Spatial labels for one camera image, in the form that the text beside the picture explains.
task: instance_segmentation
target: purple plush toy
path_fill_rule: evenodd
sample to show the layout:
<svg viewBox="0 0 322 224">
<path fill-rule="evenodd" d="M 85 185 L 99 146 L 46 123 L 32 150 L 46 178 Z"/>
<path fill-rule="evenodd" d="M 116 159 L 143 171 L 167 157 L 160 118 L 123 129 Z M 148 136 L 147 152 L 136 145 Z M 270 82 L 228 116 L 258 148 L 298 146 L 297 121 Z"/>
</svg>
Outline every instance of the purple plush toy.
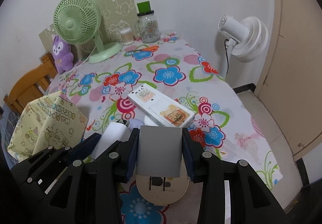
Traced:
<svg viewBox="0 0 322 224">
<path fill-rule="evenodd" d="M 74 55 L 70 51 L 70 44 L 62 40 L 58 35 L 53 42 L 53 57 L 59 74 L 73 68 Z"/>
</svg>

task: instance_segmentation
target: white box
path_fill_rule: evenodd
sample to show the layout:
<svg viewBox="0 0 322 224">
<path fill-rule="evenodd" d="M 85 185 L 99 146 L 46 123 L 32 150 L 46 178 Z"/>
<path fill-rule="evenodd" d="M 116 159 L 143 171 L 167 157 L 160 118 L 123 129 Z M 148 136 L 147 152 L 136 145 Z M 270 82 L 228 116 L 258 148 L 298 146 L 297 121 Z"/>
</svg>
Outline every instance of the white box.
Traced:
<svg viewBox="0 0 322 224">
<path fill-rule="evenodd" d="M 160 126 L 183 128 L 194 119 L 193 111 L 146 83 L 129 93 L 128 98 Z"/>
</svg>

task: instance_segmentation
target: green desk fan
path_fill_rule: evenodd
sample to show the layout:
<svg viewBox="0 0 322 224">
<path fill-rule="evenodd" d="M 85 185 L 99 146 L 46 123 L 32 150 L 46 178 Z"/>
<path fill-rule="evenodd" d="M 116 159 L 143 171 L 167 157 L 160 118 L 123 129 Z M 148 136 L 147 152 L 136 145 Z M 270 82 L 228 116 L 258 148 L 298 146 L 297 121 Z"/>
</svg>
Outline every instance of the green desk fan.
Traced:
<svg viewBox="0 0 322 224">
<path fill-rule="evenodd" d="M 56 32 L 63 40 L 70 44 L 94 40 L 96 49 L 90 55 L 90 63 L 106 60 L 122 48 L 117 42 L 103 44 L 99 35 L 101 19 L 95 0 L 62 0 L 54 13 Z"/>
</svg>

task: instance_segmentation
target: label sticker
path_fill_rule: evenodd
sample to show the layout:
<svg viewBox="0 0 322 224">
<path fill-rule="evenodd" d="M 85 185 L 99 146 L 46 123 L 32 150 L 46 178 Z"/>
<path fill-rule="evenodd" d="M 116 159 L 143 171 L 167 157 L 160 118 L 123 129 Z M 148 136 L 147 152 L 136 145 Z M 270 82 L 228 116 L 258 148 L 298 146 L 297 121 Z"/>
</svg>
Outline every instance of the label sticker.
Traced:
<svg viewBox="0 0 322 224">
<path fill-rule="evenodd" d="M 166 110 L 160 112 L 160 115 L 177 127 L 189 117 L 187 112 L 173 104 L 170 104 Z"/>
<path fill-rule="evenodd" d="M 143 102 L 148 102 L 155 96 L 155 93 L 148 89 L 141 89 L 140 92 L 136 94 L 136 97 L 138 97 Z"/>
</svg>

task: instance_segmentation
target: fan base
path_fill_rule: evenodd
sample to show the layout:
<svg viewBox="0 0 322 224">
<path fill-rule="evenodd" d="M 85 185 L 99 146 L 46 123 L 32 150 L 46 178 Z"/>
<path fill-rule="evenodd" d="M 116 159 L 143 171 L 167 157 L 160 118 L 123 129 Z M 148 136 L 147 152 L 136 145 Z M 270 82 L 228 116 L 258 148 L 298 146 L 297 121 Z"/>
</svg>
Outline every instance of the fan base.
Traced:
<svg viewBox="0 0 322 224">
<path fill-rule="evenodd" d="M 105 50 L 99 52 L 97 49 L 94 50 L 93 54 L 90 56 L 90 63 L 98 63 L 108 58 L 114 56 L 122 49 L 122 45 L 117 42 L 112 42 L 104 45 Z"/>
</svg>

